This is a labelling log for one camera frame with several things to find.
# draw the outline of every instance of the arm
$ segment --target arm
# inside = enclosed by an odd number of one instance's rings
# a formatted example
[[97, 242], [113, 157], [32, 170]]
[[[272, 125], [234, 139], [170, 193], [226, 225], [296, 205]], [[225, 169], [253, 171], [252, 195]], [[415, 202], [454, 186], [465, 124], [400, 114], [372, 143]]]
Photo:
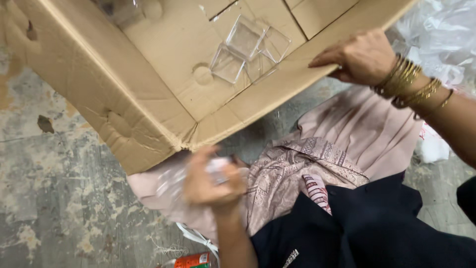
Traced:
[[[423, 87], [428, 81], [427, 77], [418, 79], [411, 90], [417, 91], [418, 87]], [[463, 161], [476, 168], [476, 102], [453, 94], [447, 105], [440, 108], [449, 94], [448, 89], [441, 87], [426, 101], [412, 105], [411, 108], [425, 117], [425, 121], [448, 142]]]
[[[359, 33], [324, 50], [309, 67], [328, 64], [341, 66], [331, 77], [376, 86], [393, 69], [396, 58], [385, 33], [377, 29]], [[410, 96], [428, 82], [429, 78], [422, 75], [400, 95]], [[410, 108], [423, 116], [463, 161], [476, 168], [476, 101], [453, 94], [447, 105], [440, 107], [449, 94], [448, 89], [440, 87], [431, 97]]]
[[191, 157], [184, 198], [190, 204], [211, 207], [217, 223], [222, 268], [258, 267], [255, 249], [242, 225], [239, 204], [246, 186], [237, 167], [229, 164], [223, 168], [228, 181], [220, 185], [216, 185], [205, 170], [216, 149], [205, 146]]
[[258, 267], [255, 249], [241, 223], [241, 214], [232, 209], [226, 213], [214, 212], [220, 244], [222, 268]]

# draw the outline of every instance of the white plastic bag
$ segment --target white plastic bag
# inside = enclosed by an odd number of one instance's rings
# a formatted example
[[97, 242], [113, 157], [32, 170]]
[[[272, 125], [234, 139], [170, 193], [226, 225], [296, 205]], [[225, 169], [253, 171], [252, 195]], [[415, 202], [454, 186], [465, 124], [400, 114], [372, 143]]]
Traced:
[[[476, 0], [420, 1], [389, 36], [395, 38], [394, 50], [420, 64], [426, 75], [476, 96]], [[449, 145], [424, 124], [415, 149], [420, 160], [448, 159], [449, 151]]]

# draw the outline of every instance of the left hand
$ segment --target left hand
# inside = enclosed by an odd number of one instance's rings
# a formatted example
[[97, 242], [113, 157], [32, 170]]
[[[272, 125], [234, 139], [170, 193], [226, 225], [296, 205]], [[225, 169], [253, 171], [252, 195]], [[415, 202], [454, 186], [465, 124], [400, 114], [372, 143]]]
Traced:
[[210, 206], [215, 214], [227, 213], [238, 207], [239, 200], [246, 193], [238, 168], [234, 164], [223, 167], [223, 175], [228, 181], [215, 184], [206, 171], [211, 155], [217, 146], [204, 146], [192, 155], [188, 163], [188, 174], [184, 182], [184, 198], [190, 204]]

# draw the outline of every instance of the orange label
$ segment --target orange label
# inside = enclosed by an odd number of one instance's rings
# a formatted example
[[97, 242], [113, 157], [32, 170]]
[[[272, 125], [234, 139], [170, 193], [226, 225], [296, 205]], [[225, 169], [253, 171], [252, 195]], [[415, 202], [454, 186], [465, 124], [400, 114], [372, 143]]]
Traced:
[[178, 258], [174, 268], [191, 268], [208, 262], [210, 253], [200, 253]]

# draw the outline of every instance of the pink fabric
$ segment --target pink fabric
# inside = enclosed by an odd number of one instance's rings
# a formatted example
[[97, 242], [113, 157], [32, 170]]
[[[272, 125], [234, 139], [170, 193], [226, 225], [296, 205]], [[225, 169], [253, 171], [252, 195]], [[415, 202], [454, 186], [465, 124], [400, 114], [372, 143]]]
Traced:
[[[318, 175], [324, 184], [355, 188], [369, 179], [404, 171], [421, 122], [413, 120], [411, 110], [397, 110], [368, 87], [355, 86], [304, 114], [298, 128], [270, 144], [250, 168], [247, 205], [243, 206], [250, 235], [289, 212], [299, 191], [307, 193], [302, 175]], [[185, 156], [178, 153], [146, 172], [128, 176], [128, 183], [146, 207], [216, 243], [216, 226], [208, 208], [177, 206], [170, 195], [156, 196], [157, 178]]]
[[330, 210], [329, 201], [327, 198], [326, 185], [322, 181], [321, 176], [317, 174], [302, 175], [304, 182], [306, 183], [307, 196], [316, 204], [318, 204], [327, 213], [332, 215]]

